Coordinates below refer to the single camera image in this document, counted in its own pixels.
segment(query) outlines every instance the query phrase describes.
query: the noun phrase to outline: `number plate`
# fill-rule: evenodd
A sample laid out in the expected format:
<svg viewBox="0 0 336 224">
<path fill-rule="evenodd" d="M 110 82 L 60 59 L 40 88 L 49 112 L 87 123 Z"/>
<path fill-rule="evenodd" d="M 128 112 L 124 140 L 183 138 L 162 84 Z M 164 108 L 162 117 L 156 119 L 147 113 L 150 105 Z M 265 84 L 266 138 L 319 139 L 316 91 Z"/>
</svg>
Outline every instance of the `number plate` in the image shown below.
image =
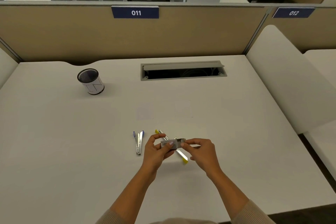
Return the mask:
<svg viewBox="0 0 336 224">
<path fill-rule="evenodd" d="M 158 6 L 111 6 L 115 19 L 158 19 Z"/>
<path fill-rule="evenodd" d="M 273 15 L 273 18 L 308 18 L 313 13 L 314 10 L 315 10 L 314 7 L 309 8 L 279 7 L 275 12 L 275 14 Z"/>
</svg>

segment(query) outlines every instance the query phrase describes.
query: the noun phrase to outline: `person's right hand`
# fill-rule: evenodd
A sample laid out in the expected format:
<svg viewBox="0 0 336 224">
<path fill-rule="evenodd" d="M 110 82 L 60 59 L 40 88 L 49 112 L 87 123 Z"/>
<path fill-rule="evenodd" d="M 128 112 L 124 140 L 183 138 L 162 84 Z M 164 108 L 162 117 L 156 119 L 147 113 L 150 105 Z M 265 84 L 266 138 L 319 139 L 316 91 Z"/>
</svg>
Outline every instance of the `person's right hand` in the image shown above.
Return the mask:
<svg viewBox="0 0 336 224">
<path fill-rule="evenodd" d="M 214 172 L 221 172 L 215 145 L 209 139 L 193 138 L 181 143 L 181 147 L 191 154 L 191 160 L 195 160 L 197 165 L 202 168 L 207 176 Z"/>
</svg>

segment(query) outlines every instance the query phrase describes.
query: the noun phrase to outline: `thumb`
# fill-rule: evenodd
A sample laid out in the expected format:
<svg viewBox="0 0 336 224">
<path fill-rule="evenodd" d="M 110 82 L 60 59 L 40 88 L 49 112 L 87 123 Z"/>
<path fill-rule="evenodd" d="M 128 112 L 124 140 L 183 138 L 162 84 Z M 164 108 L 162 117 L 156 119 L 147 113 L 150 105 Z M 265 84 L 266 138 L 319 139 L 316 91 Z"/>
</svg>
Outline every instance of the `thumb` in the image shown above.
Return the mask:
<svg viewBox="0 0 336 224">
<path fill-rule="evenodd" d="M 191 155 L 194 154 L 195 149 L 193 147 L 191 147 L 189 144 L 187 143 L 181 143 L 181 147 L 186 150 L 187 152 L 189 152 Z"/>
<path fill-rule="evenodd" d="M 162 152 L 162 155 L 165 155 L 170 149 L 173 147 L 174 142 L 169 142 L 165 146 L 163 146 L 160 151 Z"/>
</svg>

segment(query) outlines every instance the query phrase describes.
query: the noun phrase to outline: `pen holder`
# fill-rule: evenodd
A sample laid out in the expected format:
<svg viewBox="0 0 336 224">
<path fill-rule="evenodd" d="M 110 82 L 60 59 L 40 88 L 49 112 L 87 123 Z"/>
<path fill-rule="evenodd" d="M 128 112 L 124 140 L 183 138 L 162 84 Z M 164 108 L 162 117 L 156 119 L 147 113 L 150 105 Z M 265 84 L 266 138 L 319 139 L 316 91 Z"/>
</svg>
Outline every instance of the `pen holder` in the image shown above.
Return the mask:
<svg viewBox="0 0 336 224">
<path fill-rule="evenodd" d="M 87 68 L 80 71 L 77 75 L 77 79 L 91 95 L 98 95 L 99 93 L 102 93 L 105 88 L 103 82 L 99 78 L 98 71 L 93 68 Z"/>
</svg>

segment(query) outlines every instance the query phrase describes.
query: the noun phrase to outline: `ribbed sleeve cuff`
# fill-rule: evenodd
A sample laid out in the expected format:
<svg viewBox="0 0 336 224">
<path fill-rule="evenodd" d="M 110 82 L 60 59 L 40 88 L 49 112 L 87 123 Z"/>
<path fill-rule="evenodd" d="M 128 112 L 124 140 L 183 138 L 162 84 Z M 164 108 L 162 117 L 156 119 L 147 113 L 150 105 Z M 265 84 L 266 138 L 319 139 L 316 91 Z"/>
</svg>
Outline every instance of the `ribbed sleeve cuff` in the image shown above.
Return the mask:
<svg viewBox="0 0 336 224">
<path fill-rule="evenodd" d="M 96 224 L 125 224 L 118 214 L 108 209 L 103 216 L 99 218 Z"/>
<path fill-rule="evenodd" d="M 232 224 L 275 224 L 253 201 L 249 201 Z"/>
</svg>

